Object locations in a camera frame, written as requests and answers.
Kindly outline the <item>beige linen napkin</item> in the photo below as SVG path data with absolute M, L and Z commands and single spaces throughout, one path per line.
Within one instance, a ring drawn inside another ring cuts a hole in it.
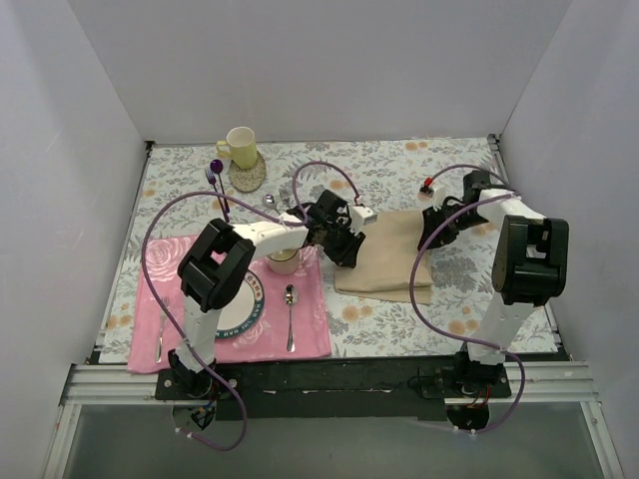
M 422 212 L 387 212 L 364 228 L 356 267 L 334 270 L 334 288 L 346 295 L 410 302 L 409 279 L 423 228 Z

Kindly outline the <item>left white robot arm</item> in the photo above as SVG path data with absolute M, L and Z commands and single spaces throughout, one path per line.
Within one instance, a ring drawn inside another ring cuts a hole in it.
M 275 220 L 245 225 L 210 221 L 177 268 L 185 297 L 185 337 L 168 353 L 174 383 L 193 399 L 211 391 L 214 379 L 206 367 L 215 363 L 220 316 L 241 290 L 253 261 L 286 249 L 319 246 L 334 264 L 354 268 L 365 240 L 363 229 L 375 221 L 371 208 L 329 190 Z

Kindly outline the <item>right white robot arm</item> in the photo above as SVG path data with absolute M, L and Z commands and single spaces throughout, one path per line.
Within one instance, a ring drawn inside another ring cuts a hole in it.
M 419 252 L 448 245 L 461 232 L 481 225 L 499 231 L 491 269 L 494 295 L 486 313 L 450 364 L 424 376 L 433 396 L 485 396 L 492 387 L 505 385 L 506 351 L 524 321 L 564 290 L 569 225 L 528 207 L 513 187 L 488 170 L 473 169 L 464 176 L 461 198 L 449 195 L 433 177 L 420 190 L 432 204 L 422 213 Z

